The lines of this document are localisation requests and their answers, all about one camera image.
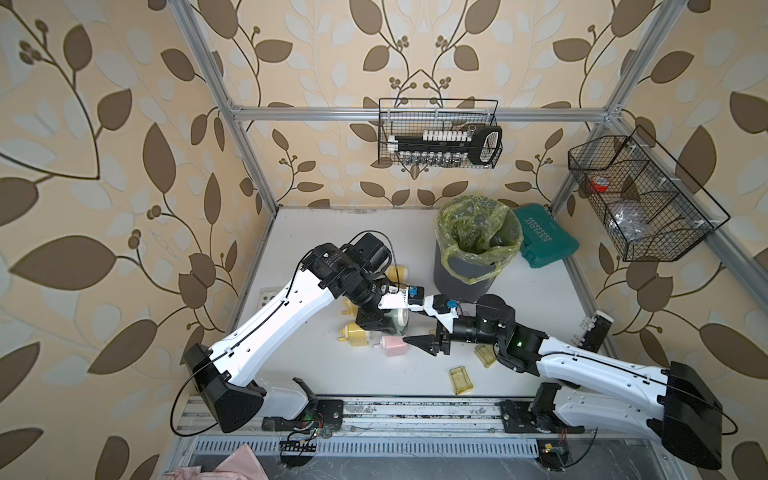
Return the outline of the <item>yellow sharpener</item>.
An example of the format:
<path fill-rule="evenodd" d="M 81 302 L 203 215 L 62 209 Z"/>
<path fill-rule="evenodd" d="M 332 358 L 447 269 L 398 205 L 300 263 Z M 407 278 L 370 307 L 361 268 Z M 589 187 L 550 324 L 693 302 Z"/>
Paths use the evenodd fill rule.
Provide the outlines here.
<path fill-rule="evenodd" d="M 408 269 L 403 265 L 391 265 L 386 271 L 386 277 L 393 283 L 405 285 L 408 281 Z"/>
<path fill-rule="evenodd" d="M 367 347 L 370 342 L 370 333 L 356 323 L 348 323 L 341 328 L 338 341 L 355 348 Z"/>
<path fill-rule="evenodd" d="M 350 300 L 344 300 L 344 309 L 342 315 L 346 317 L 356 317 L 358 313 L 358 307 L 354 305 Z"/>

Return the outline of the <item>yellow sharpener front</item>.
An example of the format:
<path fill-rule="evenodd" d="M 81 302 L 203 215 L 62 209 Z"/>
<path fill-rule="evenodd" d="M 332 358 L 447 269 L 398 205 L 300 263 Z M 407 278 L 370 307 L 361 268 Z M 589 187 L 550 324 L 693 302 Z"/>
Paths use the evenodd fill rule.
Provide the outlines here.
<path fill-rule="evenodd" d="M 370 333 L 356 323 L 348 323 L 341 328 L 338 341 L 355 348 L 367 347 L 370 342 Z"/>

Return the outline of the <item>yellow shavings tray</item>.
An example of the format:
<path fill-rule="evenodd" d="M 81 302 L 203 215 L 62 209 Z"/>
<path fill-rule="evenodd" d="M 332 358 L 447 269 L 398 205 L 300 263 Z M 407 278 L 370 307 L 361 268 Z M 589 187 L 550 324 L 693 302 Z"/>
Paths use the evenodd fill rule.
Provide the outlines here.
<path fill-rule="evenodd" d="M 450 369 L 449 378 L 455 395 L 468 393 L 474 387 L 465 366 Z"/>
<path fill-rule="evenodd" d="M 495 347 L 488 344 L 478 344 L 474 353 L 484 368 L 489 369 L 497 362 Z"/>

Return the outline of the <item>pink sharpener front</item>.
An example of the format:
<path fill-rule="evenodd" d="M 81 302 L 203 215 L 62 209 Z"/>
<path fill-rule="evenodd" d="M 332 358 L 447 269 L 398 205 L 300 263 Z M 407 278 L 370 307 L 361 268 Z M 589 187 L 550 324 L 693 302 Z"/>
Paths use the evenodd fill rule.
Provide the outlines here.
<path fill-rule="evenodd" d="M 403 356 L 410 348 L 402 337 L 389 335 L 381 336 L 373 343 L 373 347 L 380 350 L 387 358 Z"/>

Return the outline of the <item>green pencil sharpener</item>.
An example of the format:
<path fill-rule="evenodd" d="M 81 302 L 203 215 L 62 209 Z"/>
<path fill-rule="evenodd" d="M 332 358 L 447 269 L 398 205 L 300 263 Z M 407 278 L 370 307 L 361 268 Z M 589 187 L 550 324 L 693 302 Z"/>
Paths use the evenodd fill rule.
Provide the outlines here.
<path fill-rule="evenodd" d="M 391 320 L 394 335 L 404 336 L 406 334 L 409 322 L 409 311 L 407 309 L 392 309 L 388 313 Z"/>

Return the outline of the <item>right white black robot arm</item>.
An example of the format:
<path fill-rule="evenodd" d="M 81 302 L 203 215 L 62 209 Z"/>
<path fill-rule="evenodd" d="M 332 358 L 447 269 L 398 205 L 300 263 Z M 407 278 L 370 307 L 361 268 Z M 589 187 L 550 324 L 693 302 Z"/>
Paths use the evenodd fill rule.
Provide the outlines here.
<path fill-rule="evenodd" d="M 516 320 L 501 297 L 481 296 L 472 316 L 445 295 L 417 287 L 391 294 L 381 306 L 436 319 L 433 336 L 407 343 L 436 356 L 454 341 L 488 344 L 497 361 L 516 373 L 544 378 L 544 405 L 530 410 L 542 430 L 585 427 L 623 431 L 658 441 L 673 456 L 706 470 L 722 467 L 722 403 L 689 365 L 654 367 L 624 362 L 573 346 Z"/>

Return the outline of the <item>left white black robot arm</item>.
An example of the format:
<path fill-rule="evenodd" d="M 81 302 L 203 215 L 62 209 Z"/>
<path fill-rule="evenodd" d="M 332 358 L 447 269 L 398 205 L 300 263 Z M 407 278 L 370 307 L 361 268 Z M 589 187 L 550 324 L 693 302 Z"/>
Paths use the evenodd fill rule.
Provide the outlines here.
<path fill-rule="evenodd" d="M 385 318 L 379 302 L 386 271 L 395 264 L 392 241 L 378 230 L 363 230 L 340 247 L 332 243 L 307 251 L 288 284 L 245 324 L 210 347 L 194 343 L 183 354 L 193 386 L 214 419 L 232 433 L 260 410 L 298 417 L 310 403 L 302 380 L 291 388 L 260 385 L 257 374 L 298 328 L 339 297 L 359 312 Z"/>

